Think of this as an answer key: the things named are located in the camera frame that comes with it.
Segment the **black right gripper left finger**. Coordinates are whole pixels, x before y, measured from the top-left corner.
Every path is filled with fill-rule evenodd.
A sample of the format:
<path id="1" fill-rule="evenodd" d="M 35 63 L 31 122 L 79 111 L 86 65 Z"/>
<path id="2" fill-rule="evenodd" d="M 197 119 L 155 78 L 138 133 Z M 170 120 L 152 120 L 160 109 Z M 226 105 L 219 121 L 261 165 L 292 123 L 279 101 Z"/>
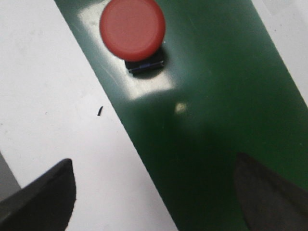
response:
<path id="1" fill-rule="evenodd" d="M 71 159 L 63 159 L 0 203 L 2 231 L 64 231 L 76 201 Z"/>

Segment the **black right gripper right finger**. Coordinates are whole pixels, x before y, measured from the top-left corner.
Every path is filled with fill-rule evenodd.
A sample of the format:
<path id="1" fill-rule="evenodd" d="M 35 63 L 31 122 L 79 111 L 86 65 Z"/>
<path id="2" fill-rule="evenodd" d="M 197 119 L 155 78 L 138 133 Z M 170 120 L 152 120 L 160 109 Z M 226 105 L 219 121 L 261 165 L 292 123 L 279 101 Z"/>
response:
<path id="1" fill-rule="evenodd" d="M 234 169 L 236 195 L 251 231 L 306 231 L 308 192 L 253 157 L 239 153 Z"/>

